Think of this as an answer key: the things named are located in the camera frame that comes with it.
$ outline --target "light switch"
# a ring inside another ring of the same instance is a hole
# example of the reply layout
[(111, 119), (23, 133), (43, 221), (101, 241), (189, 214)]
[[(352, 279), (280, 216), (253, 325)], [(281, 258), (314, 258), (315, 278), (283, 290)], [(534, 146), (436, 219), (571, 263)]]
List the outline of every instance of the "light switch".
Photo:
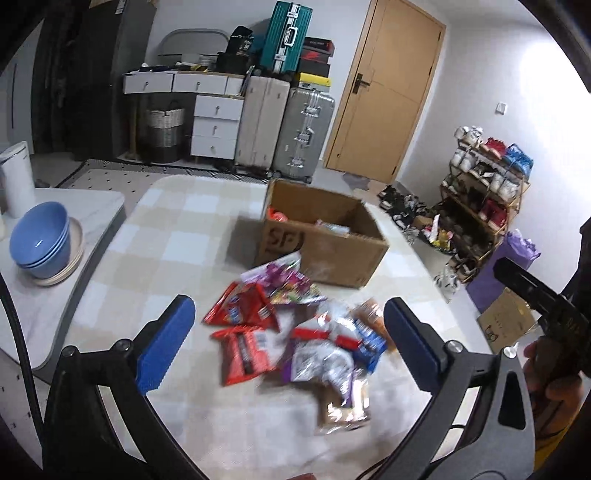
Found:
[(506, 103), (497, 104), (496, 113), (500, 113), (501, 115), (505, 115), (507, 113), (507, 104)]

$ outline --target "drawer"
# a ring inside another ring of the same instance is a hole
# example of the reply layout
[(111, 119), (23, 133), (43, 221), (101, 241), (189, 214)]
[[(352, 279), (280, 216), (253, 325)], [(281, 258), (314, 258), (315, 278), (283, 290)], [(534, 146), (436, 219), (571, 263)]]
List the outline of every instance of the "drawer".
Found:
[(235, 98), (197, 95), (197, 100), (195, 101), (195, 116), (240, 120), (243, 103), (244, 100), (237, 100)]
[(152, 72), (123, 77), (123, 93), (170, 92), (174, 73)]
[(236, 140), (213, 137), (193, 137), (191, 139), (191, 155), (197, 157), (234, 158)]
[(243, 81), (244, 78), (228, 77), (228, 83), (226, 84), (226, 95), (239, 95)]
[(226, 92), (225, 75), (205, 75), (198, 73), (177, 73), (174, 76), (173, 92), (213, 93), (223, 95)]
[(240, 126), (240, 122), (237, 120), (196, 116), (193, 121), (193, 136), (236, 140), (238, 138), (238, 126)]

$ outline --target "purple paper bag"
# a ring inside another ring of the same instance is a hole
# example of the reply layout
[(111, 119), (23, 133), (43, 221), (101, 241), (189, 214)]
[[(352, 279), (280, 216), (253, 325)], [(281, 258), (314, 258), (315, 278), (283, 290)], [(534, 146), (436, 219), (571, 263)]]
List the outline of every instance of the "purple paper bag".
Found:
[(474, 305), (484, 311), (501, 295), (505, 286), (495, 278), (492, 268), (497, 260), (507, 257), (526, 270), (541, 255), (529, 239), (524, 239), (519, 230), (505, 235), (503, 243), (493, 252), (492, 257), (476, 278), (466, 287)]

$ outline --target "wooden door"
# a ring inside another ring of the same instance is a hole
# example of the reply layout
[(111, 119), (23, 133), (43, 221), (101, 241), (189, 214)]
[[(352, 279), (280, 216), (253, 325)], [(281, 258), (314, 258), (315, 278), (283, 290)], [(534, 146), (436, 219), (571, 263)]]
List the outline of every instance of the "wooden door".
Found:
[(389, 183), (423, 109), (445, 26), (404, 0), (377, 0), (366, 28), (368, 21), (358, 67), (353, 61), (345, 87), (349, 96), (343, 97), (329, 141), (327, 167)]

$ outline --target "screw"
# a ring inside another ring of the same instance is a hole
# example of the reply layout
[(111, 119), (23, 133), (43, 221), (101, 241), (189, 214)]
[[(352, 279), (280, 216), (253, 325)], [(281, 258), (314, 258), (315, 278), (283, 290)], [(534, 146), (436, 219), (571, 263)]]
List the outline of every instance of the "screw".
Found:
[(513, 346), (506, 346), (503, 348), (503, 354), (507, 358), (515, 358), (517, 356), (517, 350), (515, 350), (515, 347)]
[(71, 345), (65, 346), (61, 351), (61, 355), (65, 357), (72, 356), (74, 353), (76, 353), (76, 347)]
[(131, 340), (128, 340), (127, 338), (124, 338), (122, 340), (117, 340), (115, 342), (115, 350), (118, 350), (120, 352), (126, 352), (130, 348), (131, 348)]
[(447, 343), (446, 347), (451, 353), (460, 353), (462, 350), (464, 350), (464, 346), (457, 340), (451, 340)]

